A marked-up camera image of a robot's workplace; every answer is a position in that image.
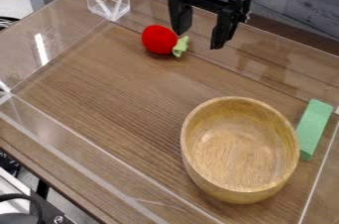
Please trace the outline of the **clear acrylic tray walls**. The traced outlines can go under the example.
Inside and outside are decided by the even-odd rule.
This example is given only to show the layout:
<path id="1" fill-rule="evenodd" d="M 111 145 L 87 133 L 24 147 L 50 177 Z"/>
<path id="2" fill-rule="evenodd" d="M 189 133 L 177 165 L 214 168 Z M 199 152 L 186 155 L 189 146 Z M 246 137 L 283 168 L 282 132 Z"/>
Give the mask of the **clear acrylic tray walls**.
<path id="1" fill-rule="evenodd" d="M 0 33 L 0 149 L 104 224 L 339 224 L 339 56 L 251 26 L 213 50 L 215 17 L 190 48 L 141 42 L 170 22 L 166 0 L 55 0 Z M 267 103 L 298 122 L 334 111 L 310 161 L 263 202 L 213 198 L 186 172 L 181 131 L 217 97 Z"/>

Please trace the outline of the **green rectangular block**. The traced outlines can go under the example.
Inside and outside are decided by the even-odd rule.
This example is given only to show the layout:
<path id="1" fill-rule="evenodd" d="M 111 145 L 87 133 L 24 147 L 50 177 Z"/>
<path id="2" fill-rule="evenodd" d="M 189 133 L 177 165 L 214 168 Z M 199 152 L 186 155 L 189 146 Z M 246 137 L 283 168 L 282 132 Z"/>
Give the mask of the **green rectangular block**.
<path id="1" fill-rule="evenodd" d="M 310 100 L 297 126 L 301 158 L 305 161 L 313 159 L 333 111 L 330 104 L 318 99 Z"/>

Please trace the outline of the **black metal bracket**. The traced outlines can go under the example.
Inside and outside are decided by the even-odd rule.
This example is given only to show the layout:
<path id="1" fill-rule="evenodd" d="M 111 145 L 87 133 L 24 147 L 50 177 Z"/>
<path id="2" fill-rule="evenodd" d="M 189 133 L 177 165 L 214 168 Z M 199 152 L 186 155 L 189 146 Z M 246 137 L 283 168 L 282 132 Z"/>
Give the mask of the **black metal bracket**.
<path id="1" fill-rule="evenodd" d="M 43 221 L 44 224 L 78 224 L 66 213 L 50 203 L 39 194 L 31 192 L 31 196 L 40 203 L 43 208 Z"/>

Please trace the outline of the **wooden bowl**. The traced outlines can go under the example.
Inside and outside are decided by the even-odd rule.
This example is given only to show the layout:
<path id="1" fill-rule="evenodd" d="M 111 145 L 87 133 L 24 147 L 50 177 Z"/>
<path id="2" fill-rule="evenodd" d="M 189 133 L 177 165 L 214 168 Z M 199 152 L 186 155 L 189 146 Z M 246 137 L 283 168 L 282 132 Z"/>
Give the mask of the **wooden bowl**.
<path id="1" fill-rule="evenodd" d="M 269 104 L 241 96 L 214 98 L 191 111 L 182 127 L 181 151 L 197 185 L 234 204 L 273 197 L 299 162 L 290 121 Z"/>

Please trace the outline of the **red plush strawberry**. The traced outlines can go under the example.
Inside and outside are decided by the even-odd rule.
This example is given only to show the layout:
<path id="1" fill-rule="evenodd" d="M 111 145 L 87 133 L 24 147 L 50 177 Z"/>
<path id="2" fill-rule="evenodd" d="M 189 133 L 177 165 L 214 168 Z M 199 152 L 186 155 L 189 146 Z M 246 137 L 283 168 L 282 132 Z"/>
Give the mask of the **red plush strawberry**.
<path id="1" fill-rule="evenodd" d="M 181 57 L 189 49 L 189 43 L 189 36 L 179 38 L 170 28 L 161 25 L 150 25 L 142 32 L 142 44 L 157 55 Z"/>

